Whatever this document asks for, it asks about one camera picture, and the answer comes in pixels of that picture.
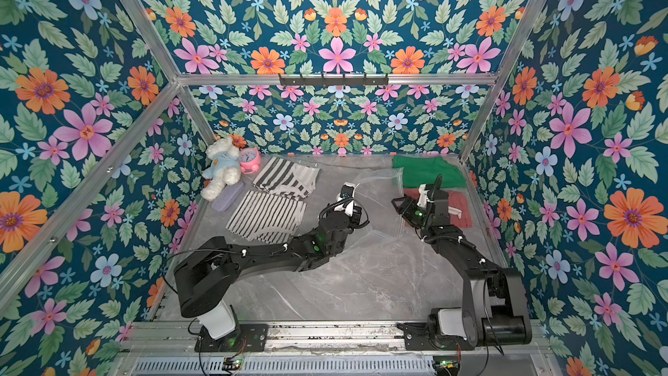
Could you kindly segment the red tank top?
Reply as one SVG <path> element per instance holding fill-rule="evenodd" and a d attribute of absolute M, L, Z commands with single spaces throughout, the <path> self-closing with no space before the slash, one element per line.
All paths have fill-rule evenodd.
<path fill-rule="evenodd" d="M 414 198 L 417 203 L 417 199 L 419 198 L 419 188 L 405 188 L 404 195 Z M 466 195 L 459 191 L 450 191 L 448 202 L 450 223 L 460 229 L 472 228 L 473 221 Z M 414 217 L 419 221 L 419 224 L 422 225 L 426 222 L 426 209 L 417 207 L 416 210 L 417 212 Z"/>

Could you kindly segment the green tank top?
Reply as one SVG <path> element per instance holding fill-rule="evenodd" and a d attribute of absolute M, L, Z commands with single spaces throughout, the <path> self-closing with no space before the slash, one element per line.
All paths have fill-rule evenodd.
<path fill-rule="evenodd" d="M 415 158 L 395 156 L 392 159 L 394 169 L 402 169 L 404 188 L 417 189 L 421 185 L 432 185 L 438 176 L 442 177 L 441 188 L 465 188 L 466 179 L 455 165 L 444 158 Z"/>

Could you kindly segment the clear plastic vacuum bag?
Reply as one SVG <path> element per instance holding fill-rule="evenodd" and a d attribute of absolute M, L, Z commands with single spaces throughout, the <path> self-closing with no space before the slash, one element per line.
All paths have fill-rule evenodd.
<path fill-rule="evenodd" d="M 405 229 L 395 207 L 403 201 L 402 168 L 363 168 L 341 185 L 337 200 L 315 213 L 315 227 L 281 244 L 253 247 L 245 264 L 256 273 L 306 272 L 324 266 L 367 238 L 392 242 Z"/>

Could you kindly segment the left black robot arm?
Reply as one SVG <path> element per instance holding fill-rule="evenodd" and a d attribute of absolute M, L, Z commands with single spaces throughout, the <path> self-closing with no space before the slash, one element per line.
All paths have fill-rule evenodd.
<path fill-rule="evenodd" d="M 302 273 L 324 266 L 343 252 L 348 237 L 370 224 L 354 198 L 327 205 L 309 233 L 283 244 L 236 245 L 224 236 L 207 240 L 179 261 L 173 275 L 181 316 L 202 324 L 212 339 L 234 332 L 238 320 L 224 295 L 238 280 L 265 273 Z"/>

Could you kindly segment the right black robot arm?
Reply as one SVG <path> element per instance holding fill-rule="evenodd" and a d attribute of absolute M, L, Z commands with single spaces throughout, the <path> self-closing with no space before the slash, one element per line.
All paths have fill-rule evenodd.
<path fill-rule="evenodd" d="M 406 346 L 423 342 L 436 350 L 451 350 L 529 344 L 532 325 L 519 272 L 487 259 L 466 238 L 454 222 L 462 219 L 463 211 L 451 206 L 450 193 L 440 188 L 441 182 L 438 176 L 433 184 L 419 186 L 416 198 L 405 195 L 391 203 L 419 239 L 459 274 L 461 306 L 434 308 L 422 327 L 401 324 L 407 338 L 416 338 Z"/>

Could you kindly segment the upper striped shirt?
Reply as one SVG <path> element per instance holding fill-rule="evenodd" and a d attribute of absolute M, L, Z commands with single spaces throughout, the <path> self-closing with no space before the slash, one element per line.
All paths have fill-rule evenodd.
<path fill-rule="evenodd" d="M 252 182 L 260 191 L 285 198 L 307 198 L 317 187 L 320 170 L 272 157 Z"/>

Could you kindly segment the striped shirt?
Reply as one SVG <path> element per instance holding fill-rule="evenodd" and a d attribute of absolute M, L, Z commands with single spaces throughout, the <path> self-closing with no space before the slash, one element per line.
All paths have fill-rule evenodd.
<path fill-rule="evenodd" d="M 249 241 L 288 242 L 302 223 L 307 204 L 260 191 L 245 194 L 226 228 Z"/>
<path fill-rule="evenodd" d="M 320 170 L 272 157 L 252 182 L 260 191 L 285 198 L 307 198 L 317 187 Z"/>

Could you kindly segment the lower striped shirt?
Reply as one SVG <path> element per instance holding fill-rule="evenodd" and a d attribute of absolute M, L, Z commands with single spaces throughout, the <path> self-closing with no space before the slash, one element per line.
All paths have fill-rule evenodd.
<path fill-rule="evenodd" d="M 260 191 L 245 194 L 226 228 L 249 241 L 288 242 L 302 223 L 307 204 Z"/>

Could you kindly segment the pink alarm clock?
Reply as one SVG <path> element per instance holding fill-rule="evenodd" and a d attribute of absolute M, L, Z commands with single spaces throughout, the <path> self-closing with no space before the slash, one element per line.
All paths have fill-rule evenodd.
<path fill-rule="evenodd" d="M 238 162 L 243 174 L 254 174 L 259 171 L 261 155 L 257 148 L 245 148 L 239 152 Z"/>

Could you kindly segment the lilac pouch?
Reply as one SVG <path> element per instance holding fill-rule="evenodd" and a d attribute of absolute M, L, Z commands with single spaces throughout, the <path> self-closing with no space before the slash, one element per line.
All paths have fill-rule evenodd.
<path fill-rule="evenodd" d="M 226 212 L 235 203 L 237 198 L 245 189 L 245 183 L 238 182 L 234 185 L 229 185 L 212 202 L 212 209 L 216 212 Z"/>

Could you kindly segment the white teddy bear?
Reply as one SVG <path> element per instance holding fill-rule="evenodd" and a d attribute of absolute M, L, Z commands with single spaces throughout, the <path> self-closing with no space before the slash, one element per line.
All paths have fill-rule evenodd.
<path fill-rule="evenodd" d="M 205 155 L 210 165 L 202 172 L 202 176 L 209 184 L 201 191 L 201 195 L 205 200 L 213 202 L 227 186 L 240 181 L 240 149 L 234 146 L 232 137 L 228 136 L 208 146 Z"/>

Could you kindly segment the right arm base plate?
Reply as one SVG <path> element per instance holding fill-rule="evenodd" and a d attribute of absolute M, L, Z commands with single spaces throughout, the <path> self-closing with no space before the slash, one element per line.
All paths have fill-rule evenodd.
<path fill-rule="evenodd" d="M 396 328 L 403 333 L 407 351 L 471 351 L 473 347 L 463 337 L 443 335 L 435 325 L 426 322 L 397 323 Z"/>

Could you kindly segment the black wall hook rail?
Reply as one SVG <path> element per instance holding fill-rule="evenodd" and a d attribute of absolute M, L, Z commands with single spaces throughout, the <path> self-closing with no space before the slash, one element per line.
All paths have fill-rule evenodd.
<path fill-rule="evenodd" d="M 390 83 L 388 75 L 368 75 L 368 74 L 349 74 L 349 75 L 279 75 L 279 84 L 282 86 L 386 86 Z"/>

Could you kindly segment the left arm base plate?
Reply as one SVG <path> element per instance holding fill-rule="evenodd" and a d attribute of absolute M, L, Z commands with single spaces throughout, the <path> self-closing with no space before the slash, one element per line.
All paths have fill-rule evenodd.
<path fill-rule="evenodd" d="M 241 324 L 230 334 L 213 339 L 205 327 L 198 334 L 197 353 L 258 353 L 264 351 L 269 326 L 266 324 Z"/>

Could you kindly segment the aluminium front rail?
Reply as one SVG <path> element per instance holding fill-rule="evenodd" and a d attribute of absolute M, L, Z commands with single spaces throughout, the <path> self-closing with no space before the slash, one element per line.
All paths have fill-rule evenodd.
<path fill-rule="evenodd" d="M 262 334 L 238 341 L 213 356 L 253 355 L 376 355 L 410 354 L 412 338 L 392 320 L 265 321 Z M 198 358 L 195 352 L 200 325 L 189 320 L 136 324 L 120 345 L 119 356 Z"/>

